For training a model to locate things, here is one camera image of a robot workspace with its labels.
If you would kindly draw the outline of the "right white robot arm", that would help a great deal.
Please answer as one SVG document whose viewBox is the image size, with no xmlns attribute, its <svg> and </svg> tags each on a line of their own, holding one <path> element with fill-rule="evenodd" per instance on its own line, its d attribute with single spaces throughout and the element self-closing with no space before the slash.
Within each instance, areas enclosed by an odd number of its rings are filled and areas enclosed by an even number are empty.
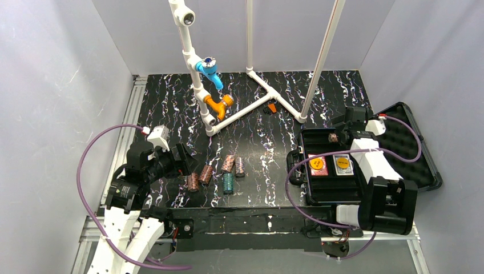
<svg viewBox="0 0 484 274">
<path fill-rule="evenodd" d="M 371 117 L 365 107 L 347 107 L 333 119 L 338 141 L 349 148 L 348 154 L 366 181 L 360 204 L 338 205 L 336 220 L 366 231 L 407 235 L 413 226 L 418 187 L 395 171 L 385 155 L 412 163 L 420 158 L 422 146 L 417 140 L 417 154 L 412 159 L 381 148 L 377 138 L 386 132 L 388 119 L 385 114 Z"/>
</svg>

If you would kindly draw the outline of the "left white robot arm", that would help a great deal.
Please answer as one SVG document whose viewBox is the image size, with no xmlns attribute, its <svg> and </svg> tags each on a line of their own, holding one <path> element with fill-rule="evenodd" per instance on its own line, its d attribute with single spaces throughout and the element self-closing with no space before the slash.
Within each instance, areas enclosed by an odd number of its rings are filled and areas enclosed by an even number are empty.
<svg viewBox="0 0 484 274">
<path fill-rule="evenodd" d="M 126 163 L 113 174 L 104 220 L 97 224 L 101 236 L 88 272 L 137 273 L 156 240 L 174 222 L 169 208 L 143 207 L 151 184 L 190 175 L 197 166 L 181 143 L 168 150 L 148 141 L 133 143 Z"/>
</svg>

